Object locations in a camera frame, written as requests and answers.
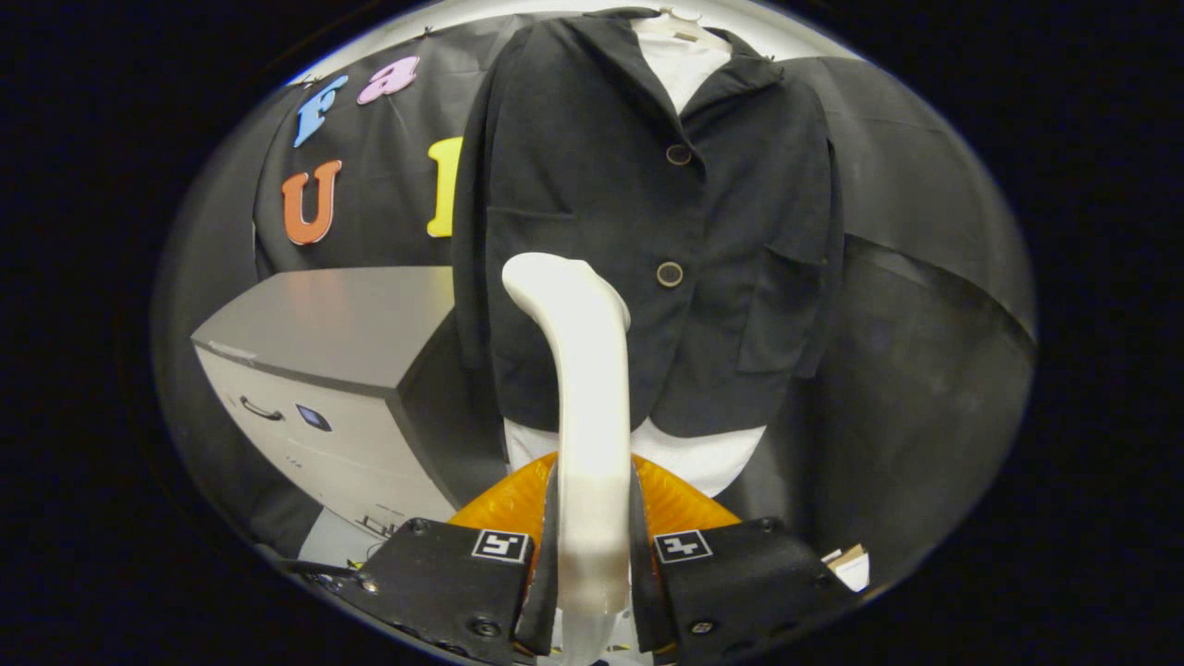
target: clothes hanger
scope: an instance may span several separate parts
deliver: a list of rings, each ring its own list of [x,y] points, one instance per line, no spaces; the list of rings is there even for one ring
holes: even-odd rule
[[[728,53],[732,52],[732,45],[726,39],[712,34],[699,25],[699,20],[703,18],[702,14],[694,19],[688,19],[676,14],[674,7],[662,7],[658,11],[662,13],[661,17],[633,21],[633,30],[637,32],[677,37],[710,49],[718,49]]]

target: white shirt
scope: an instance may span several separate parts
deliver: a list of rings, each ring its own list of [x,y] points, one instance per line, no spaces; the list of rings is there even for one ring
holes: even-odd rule
[[[732,56],[713,49],[651,32],[638,32],[645,63],[665,88],[676,113],[682,113],[707,77]],[[676,474],[707,497],[727,488],[752,457],[765,427],[702,437],[675,437],[646,418],[631,436],[632,452]],[[559,450],[559,434],[527,428],[506,420],[506,447],[510,468]]]

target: blue letter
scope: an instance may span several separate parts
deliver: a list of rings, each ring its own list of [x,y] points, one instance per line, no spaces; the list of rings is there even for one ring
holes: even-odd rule
[[[341,75],[336,81],[327,85],[324,90],[317,92],[308,102],[304,102],[304,105],[300,108],[300,129],[296,132],[296,142],[292,143],[292,148],[300,148],[300,145],[321,127],[321,123],[324,122],[321,114],[329,110],[329,107],[333,105],[333,100],[337,96],[335,90],[345,85],[347,81],[349,81],[349,77]]]

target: jacket pocket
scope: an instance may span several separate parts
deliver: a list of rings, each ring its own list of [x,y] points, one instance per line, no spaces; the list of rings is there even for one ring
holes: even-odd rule
[[[522,252],[574,258],[579,235],[577,218],[571,213],[489,207],[485,210],[485,224],[490,348],[507,360],[549,363],[551,348],[542,329],[510,300],[502,284],[502,268]]]
[[[766,244],[760,261],[736,370],[789,372],[798,365],[818,319],[825,248],[787,239]]]

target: orange gripper pad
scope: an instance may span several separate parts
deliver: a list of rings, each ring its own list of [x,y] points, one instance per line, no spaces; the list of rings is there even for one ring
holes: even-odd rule
[[[534,539],[530,571],[539,558],[542,539],[542,513],[547,497],[547,479],[558,453],[545,455],[502,479],[449,520],[451,525],[474,530],[521,532]],[[731,511],[695,489],[667,469],[633,455],[633,467],[642,482],[646,527],[652,543],[655,534],[710,530],[740,523]]]

